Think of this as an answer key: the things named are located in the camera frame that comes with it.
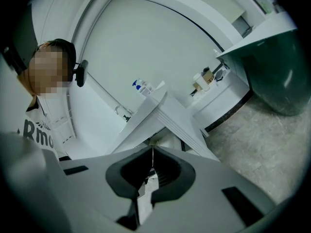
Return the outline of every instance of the bottle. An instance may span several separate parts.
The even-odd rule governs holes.
[[[149,82],[146,82],[141,79],[137,79],[134,81],[132,84],[137,90],[137,92],[143,97],[146,98],[148,97],[154,90],[155,88],[150,84]]]

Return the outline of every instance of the white plastic panel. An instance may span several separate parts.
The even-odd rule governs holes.
[[[83,58],[89,73],[120,104],[136,111],[137,78],[162,80],[190,94],[193,76],[215,59],[216,44],[178,13],[146,0],[112,0],[90,34]]]

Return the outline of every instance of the black slot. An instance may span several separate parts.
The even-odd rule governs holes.
[[[236,187],[223,189],[222,192],[239,214],[246,227],[263,217],[263,214]]]
[[[184,195],[195,180],[195,170],[186,161],[154,146],[154,168],[159,189],[151,196],[151,204],[177,200]]]
[[[181,150],[183,152],[186,152],[186,145],[185,145],[185,143],[182,140],[180,140],[180,142],[181,142]]]
[[[67,155],[67,156],[64,156],[64,157],[60,157],[58,159],[59,161],[71,161],[70,157]]]
[[[71,175],[71,174],[83,172],[83,171],[85,171],[85,170],[88,170],[88,168],[87,168],[86,166],[77,166],[77,167],[65,169],[65,170],[64,170],[64,173],[65,173],[66,175]]]
[[[114,164],[106,171],[106,180],[120,197],[132,200],[127,215],[117,222],[131,230],[139,226],[137,197],[138,190],[152,168],[152,146],[148,146]]]

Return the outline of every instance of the tiled floor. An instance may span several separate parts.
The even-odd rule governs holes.
[[[311,103],[281,116],[257,96],[209,133],[208,148],[280,203],[296,190],[310,158]]]
[[[159,189],[159,182],[157,177],[150,178],[147,184],[143,184],[144,186],[144,195],[139,197],[137,200],[138,203],[138,215],[139,215],[139,222],[143,224],[147,217],[152,212],[152,204],[151,204],[151,194],[152,192]]]

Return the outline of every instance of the floor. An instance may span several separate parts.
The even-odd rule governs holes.
[[[139,189],[143,191],[143,195],[137,199],[138,204],[138,215],[139,215],[139,223],[142,225],[144,221],[148,218],[151,214],[153,207],[151,205],[151,195],[154,191],[159,189],[159,181],[157,176],[153,176],[150,178],[145,185],[142,184],[142,187]]]
[[[280,203],[295,192],[310,159],[310,112],[311,103],[300,115],[281,116],[254,95],[206,143],[222,163]]]

